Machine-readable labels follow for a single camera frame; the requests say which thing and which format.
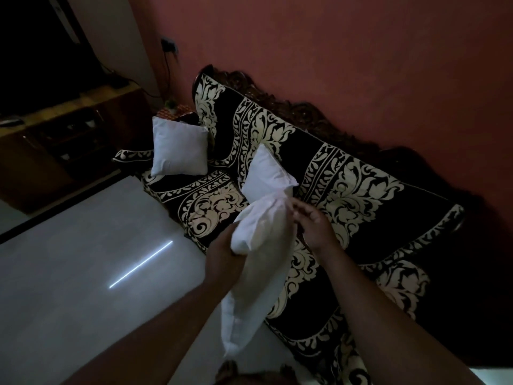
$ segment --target person's right arm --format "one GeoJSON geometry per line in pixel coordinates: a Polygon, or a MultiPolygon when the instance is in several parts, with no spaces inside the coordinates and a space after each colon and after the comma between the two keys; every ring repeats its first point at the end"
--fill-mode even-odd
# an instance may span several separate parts
{"type": "Polygon", "coordinates": [[[293,199],[294,219],[330,278],[372,382],[376,385],[482,382],[368,280],[344,252],[329,220],[293,199]]]}

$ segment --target white light streak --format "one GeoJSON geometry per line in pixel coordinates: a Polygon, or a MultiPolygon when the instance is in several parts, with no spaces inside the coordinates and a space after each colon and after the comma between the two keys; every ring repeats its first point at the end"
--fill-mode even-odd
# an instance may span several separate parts
{"type": "Polygon", "coordinates": [[[144,265],[146,262],[148,262],[151,258],[153,258],[155,255],[157,255],[159,252],[161,252],[164,248],[166,248],[167,246],[169,246],[171,243],[173,243],[173,241],[169,242],[168,244],[166,244],[164,247],[162,247],[160,250],[157,250],[157,252],[155,252],[154,254],[150,255],[148,258],[144,259],[143,262],[141,262],[139,265],[137,265],[136,267],[134,267],[130,272],[126,273],[123,277],[121,277],[120,279],[118,279],[115,283],[113,283],[112,285],[109,286],[109,289],[112,288],[112,286],[116,285],[119,281],[121,281],[122,279],[128,277],[130,274],[132,274],[133,272],[135,272],[138,268],[140,268],[142,265],[144,265]]]}

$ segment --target white fabric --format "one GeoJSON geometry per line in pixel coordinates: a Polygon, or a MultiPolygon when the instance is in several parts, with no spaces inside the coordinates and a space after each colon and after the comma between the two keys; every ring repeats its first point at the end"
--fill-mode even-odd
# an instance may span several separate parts
{"type": "Polygon", "coordinates": [[[153,167],[151,175],[205,175],[208,130],[184,122],[153,118],[153,167]]]}
{"type": "Polygon", "coordinates": [[[236,254],[247,254],[239,281],[221,301],[221,339],[233,356],[252,339],[285,285],[292,262],[296,225],[290,200],[269,194],[244,209],[231,239],[236,254]]]}
{"type": "Polygon", "coordinates": [[[291,197],[292,188],[298,185],[298,181],[286,172],[273,153],[265,145],[260,144],[249,165],[246,182],[240,192],[251,204],[266,194],[277,191],[284,191],[291,197]]]}

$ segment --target wooden cabinet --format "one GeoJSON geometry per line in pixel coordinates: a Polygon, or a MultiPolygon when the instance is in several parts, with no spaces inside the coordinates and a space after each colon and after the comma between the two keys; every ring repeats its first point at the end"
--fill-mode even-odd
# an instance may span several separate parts
{"type": "Polygon", "coordinates": [[[23,120],[0,128],[0,198],[23,213],[114,171],[120,148],[153,145],[151,110],[135,83],[101,87],[23,120]]]}

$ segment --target cable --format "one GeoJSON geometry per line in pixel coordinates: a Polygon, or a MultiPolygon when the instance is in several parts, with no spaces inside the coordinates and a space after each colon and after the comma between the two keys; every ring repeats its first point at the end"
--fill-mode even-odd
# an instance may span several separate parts
{"type": "MultiPolygon", "coordinates": [[[[153,98],[164,98],[163,96],[167,96],[167,94],[169,93],[169,91],[171,90],[171,70],[169,69],[169,62],[167,61],[167,55],[166,53],[163,51],[162,52],[163,55],[164,55],[164,60],[166,61],[166,69],[167,69],[167,88],[166,88],[166,92],[163,94],[163,95],[160,95],[160,96],[154,96],[152,94],[149,94],[146,89],[144,89],[135,79],[132,79],[132,78],[127,78],[127,80],[129,81],[132,81],[133,83],[137,83],[137,85],[139,85],[141,87],[141,89],[143,90],[143,92],[145,94],[147,94],[148,96],[150,97],[153,97],[153,98]]],[[[104,65],[101,61],[99,61],[99,63],[107,70],[109,71],[111,74],[117,74],[116,71],[112,70],[112,69],[109,69],[106,65],[104,65]]]]}

